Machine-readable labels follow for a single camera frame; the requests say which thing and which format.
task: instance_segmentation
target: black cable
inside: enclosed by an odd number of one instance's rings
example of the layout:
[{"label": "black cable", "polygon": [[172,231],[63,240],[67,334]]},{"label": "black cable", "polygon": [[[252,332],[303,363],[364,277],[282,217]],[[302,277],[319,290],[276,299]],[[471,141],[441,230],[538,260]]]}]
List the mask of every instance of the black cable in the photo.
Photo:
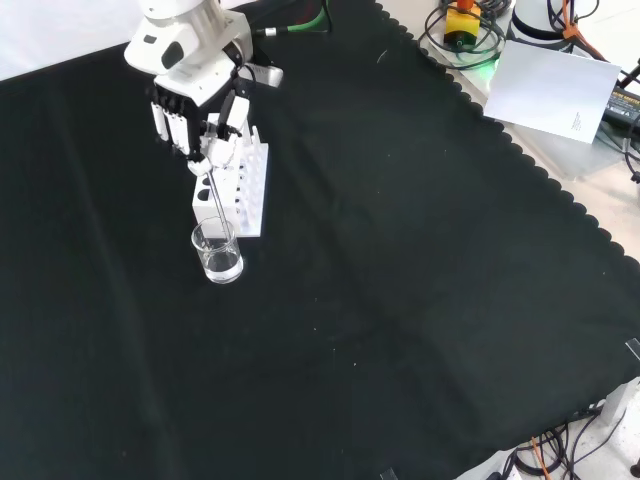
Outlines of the black cable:
[{"label": "black cable", "polygon": [[[593,421],[593,419],[595,419],[596,417],[598,417],[598,415],[600,415],[600,413],[602,412],[602,407],[590,407],[590,408],[586,408],[583,410],[580,410],[576,413],[574,413],[566,422],[565,424],[560,427],[560,428],[552,428],[547,430],[546,432],[543,432],[543,435],[545,435],[545,440],[540,439],[540,449],[541,449],[541,455],[542,454],[542,450],[543,450],[543,446],[548,443],[549,446],[551,447],[551,449],[554,451],[554,453],[556,454],[556,458],[553,461],[553,463],[551,463],[549,466],[547,466],[547,472],[551,473],[555,470],[557,470],[558,468],[560,468],[563,464],[566,466],[570,465],[569,462],[569,458],[567,456],[567,448],[569,448],[569,423],[573,423],[573,422],[577,422],[580,420],[583,420],[585,418],[589,418],[590,421]],[[564,442],[562,441],[562,433],[566,432],[566,438],[564,440]],[[527,450],[532,450],[533,446],[524,446],[524,447],[518,447],[517,449],[514,450],[513,452],[513,461],[515,466],[518,468],[518,470],[521,470],[522,472],[528,474],[528,475],[533,475],[533,476],[543,476],[544,475],[544,470],[541,468],[537,468],[537,467],[532,467],[531,465],[527,465],[526,463],[524,463],[524,461],[518,456],[518,452],[524,452]],[[575,475],[574,473],[574,478],[576,480],[580,480],[580,478]]]},{"label": "black cable", "polygon": [[[495,1],[493,3],[488,3],[486,1],[480,2],[480,3],[476,2],[476,5],[480,8],[482,12],[481,15],[477,15],[476,13],[471,12],[469,10],[463,10],[461,8],[458,8],[457,6],[453,5],[454,2],[455,0],[447,0],[446,3],[444,2],[441,3],[438,7],[432,10],[431,13],[427,16],[427,19],[424,22],[424,33],[420,35],[417,43],[418,49],[420,50],[420,52],[425,57],[427,57],[430,61],[435,62],[436,64],[441,65],[450,70],[469,70],[471,68],[476,68],[482,65],[486,65],[487,63],[493,62],[494,60],[498,59],[500,57],[500,54],[502,53],[502,51],[499,49],[500,44],[506,42],[506,37],[502,29],[500,28],[500,26],[496,23],[497,17],[494,13],[492,13],[491,8],[494,8],[494,6],[497,6],[497,5],[502,5],[502,3],[496,3]],[[459,13],[469,15],[471,17],[478,19],[478,21],[480,22],[480,26],[484,28],[487,31],[487,33],[475,45],[470,47],[460,46],[460,47],[452,48],[452,47],[449,47],[448,45],[439,43],[431,35],[431,30],[440,20],[442,20],[444,17],[447,16],[448,10],[455,10]],[[433,22],[429,23],[431,19],[434,17],[434,15],[436,15],[437,13],[440,13],[440,16],[436,18]],[[490,47],[479,49],[479,47],[492,35],[493,35],[493,44]],[[446,52],[451,52],[456,54],[467,53],[470,55],[490,55],[490,56],[478,62],[473,62],[467,65],[459,65],[459,66],[445,65],[438,62],[434,58],[430,57],[429,52],[426,49],[420,47],[420,43],[425,37],[429,39],[432,45],[435,45],[439,49],[444,50]]]},{"label": "black cable", "polygon": [[[559,452],[558,457],[553,461],[553,463],[551,463],[550,465],[547,465],[546,467],[547,473],[551,473],[556,471],[559,467],[562,466],[562,457],[565,455],[565,446],[564,446],[564,443],[562,442],[562,437],[556,430],[551,429],[548,432],[551,433],[552,439],[556,443],[556,446],[558,447],[558,452]],[[544,475],[544,470],[542,468],[532,467],[530,465],[527,465],[518,456],[517,452],[524,451],[524,450],[530,450],[530,448],[521,447],[516,449],[515,465],[518,468],[518,470],[526,473],[527,475],[533,475],[534,477],[540,477]]]},{"label": "black cable", "polygon": [[636,116],[633,123],[629,126],[629,130],[627,132],[627,138],[624,139],[623,145],[624,145],[624,161],[627,162],[627,167],[629,167],[629,170],[631,170],[631,180],[640,184],[640,173],[631,166],[631,161],[629,160],[630,158],[632,158],[636,162],[640,162],[640,157],[635,156],[633,153],[629,151],[629,144],[632,141],[633,132],[635,131],[638,125],[640,125],[640,114]]},{"label": "black cable", "polygon": [[582,20],[583,18],[589,18],[591,15],[593,15],[594,13],[596,13],[598,11],[598,8],[600,8],[600,0],[596,0],[596,6],[593,7],[593,10],[591,10],[591,12],[589,12],[586,15],[583,15],[581,17],[576,17],[576,23],[578,22],[578,20]]},{"label": "black cable", "polygon": [[563,32],[566,28],[566,25],[562,21],[562,8],[558,11],[558,13],[553,11],[553,5],[551,5],[551,0],[547,0],[547,16],[549,17],[549,25],[556,32]]},{"label": "black cable", "polygon": [[636,77],[634,77],[633,74],[627,73],[624,70],[620,70],[620,73],[622,75],[624,75],[625,77],[627,77],[631,82],[640,83],[640,80],[638,80]]},{"label": "black cable", "polygon": [[597,416],[593,417],[587,423],[585,423],[584,427],[582,427],[582,430],[580,430],[580,433],[578,433],[578,436],[574,440],[573,448],[571,449],[571,459],[569,460],[569,465],[567,466],[567,471],[562,474],[562,479],[564,479],[564,477],[567,475],[567,473],[569,474],[569,480],[574,480],[576,478],[576,475],[575,475],[575,472],[574,472],[574,468],[575,468],[575,465],[576,465],[575,458],[576,458],[576,449],[578,448],[578,442],[580,440],[580,437],[587,430],[587,428],[589,428],[589,425],[591,425],[593,422],[595,422],[596,418],[598,418],[598,417]]},{"label": "black cable", "polygon": [[627,410],[624,411],[624,413],[622,414],[622,416],[620,417],[620,420],[618,420],[618,422],[614,425],[614,427],[611,429],[611,432],[609,432],[609,435],[607,436],[607,438],[604,439],[604,442],[602,442],[600,445],[598,445],[596,448],[594,448],[593,450],[591,450],[589,453],[585,453],[583,456],[581,456],[578,460],[575,461],[575,463],[581,462],[582,460],[584,460],[585,458],[587,458],[589,455],[595,453],[596,451],[600,450],[602,447],[605,446],[605,444],[611,439],[611,437],[613,436],[613,434],[615,433],[615,431],[617,430],[618,426],[622,423],[622,420],[624,419],[624,416],[627,414]]}]

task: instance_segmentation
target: white robot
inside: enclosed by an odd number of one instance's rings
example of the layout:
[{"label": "white robot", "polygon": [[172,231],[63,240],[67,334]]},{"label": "white robot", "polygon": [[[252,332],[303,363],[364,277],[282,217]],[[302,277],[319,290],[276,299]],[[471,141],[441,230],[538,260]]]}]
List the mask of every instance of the white robot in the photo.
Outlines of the white robot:
[{"label": "white robot", "polygon": [[[255,127],[249,129],[250,89],[239,87],[237,79],[277,86],[282,71],[249,63],[247,19],[223,10],[218,0],[139,1],[144,19],[125,59],[156,75],[150,92],[156,130],[198,177],[196,219],[219,215],[236,236],[259,236],[268,146]],[[205,118],[209,104],[222,95],[220,113]],[[217,233],[229,238],[226,229]]]}]

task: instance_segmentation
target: black tablecloth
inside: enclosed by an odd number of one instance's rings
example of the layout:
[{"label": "black tablecloth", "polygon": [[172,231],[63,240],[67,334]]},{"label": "black tablecloth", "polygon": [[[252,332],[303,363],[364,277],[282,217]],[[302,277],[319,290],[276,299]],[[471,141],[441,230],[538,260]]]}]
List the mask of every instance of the black tablecloth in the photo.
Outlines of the black tablecloth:
[{"label": "black tablecloth", "polygon": [[261,44],[226,286],[122,48],[0,86],[2,478],[446,480],[637,374],[637,263],[373,3],[332,9]]}]

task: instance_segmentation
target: white table surface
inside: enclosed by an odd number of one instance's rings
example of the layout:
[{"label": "white table surface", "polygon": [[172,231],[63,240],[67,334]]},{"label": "white table surface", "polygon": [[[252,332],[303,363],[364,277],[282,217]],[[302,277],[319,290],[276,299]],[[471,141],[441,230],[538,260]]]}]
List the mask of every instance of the white table surface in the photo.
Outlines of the white table surface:
[{"label": "white table surface", "polygon": [[[377,1],[416,39],[424,31],[427,15],[437,5],[437,0]],[[584,0],[585,10],[591,10],[591,2]],[[633,38],[638,23],[640,2],[605,0],[596,15],[581,22],[581,30],[605,57],[630,71],[640,57],[640,43]],[[491,69],[485,67],[464,75],[458,71],[450,73],[473,101],[484,105]],[[640,93],[639,87],[635,85],[631,91]],[[505,131],[598,219],[600,227],[623,246],[627,255],[640,261],[640,187],[630,180],[631,173],[622,154],[599,140],[588,145],[507,123]]]}]

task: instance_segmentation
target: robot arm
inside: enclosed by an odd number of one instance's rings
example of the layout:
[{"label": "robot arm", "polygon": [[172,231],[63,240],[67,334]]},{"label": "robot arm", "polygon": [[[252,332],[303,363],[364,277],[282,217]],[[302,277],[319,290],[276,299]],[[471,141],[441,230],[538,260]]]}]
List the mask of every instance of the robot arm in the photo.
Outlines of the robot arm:
[{"label": "robot arm", "polygon": [[125,50],[134,68],[156,75],[150,92],[159,138],[198,161],[201,112],[232,88],[253,55],[249,24],[218,0],[140,0],[144,19]]}]

